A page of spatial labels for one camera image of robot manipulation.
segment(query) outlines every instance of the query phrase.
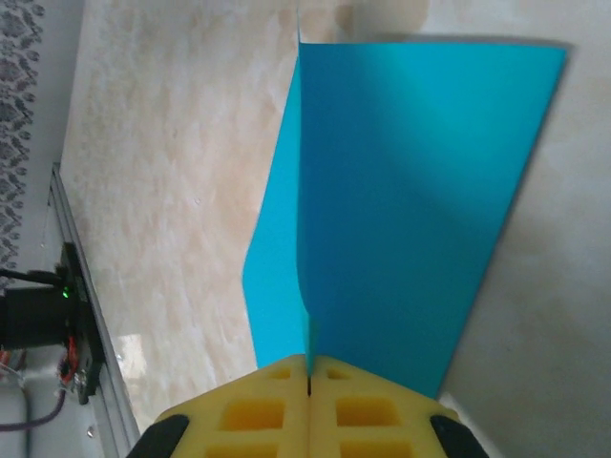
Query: blue paper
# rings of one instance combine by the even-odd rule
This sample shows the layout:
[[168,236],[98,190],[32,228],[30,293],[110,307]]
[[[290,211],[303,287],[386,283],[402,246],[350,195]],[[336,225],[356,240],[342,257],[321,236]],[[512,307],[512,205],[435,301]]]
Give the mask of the blue paper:
[[564,59],[300,44],[244,267],[258,364],[309,350],[434,396]]

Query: patterned fabric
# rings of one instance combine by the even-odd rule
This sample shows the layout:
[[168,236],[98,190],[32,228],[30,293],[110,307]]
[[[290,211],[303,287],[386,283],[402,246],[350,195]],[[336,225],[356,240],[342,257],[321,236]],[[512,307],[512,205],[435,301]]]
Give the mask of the patterned fabric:
[[[9,269],[18,254],[44,14],[33,0],[0,0],[0,267]],[[0,278],[0,290],[7,284]]]

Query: folded blue paper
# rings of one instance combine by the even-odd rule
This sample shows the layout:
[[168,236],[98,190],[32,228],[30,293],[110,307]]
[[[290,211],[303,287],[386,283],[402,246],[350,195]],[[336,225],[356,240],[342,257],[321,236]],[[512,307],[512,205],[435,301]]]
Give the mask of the folded blue paper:
[[565,56],[300,44],[244,266],[259,366],[326,354],[437,393]]

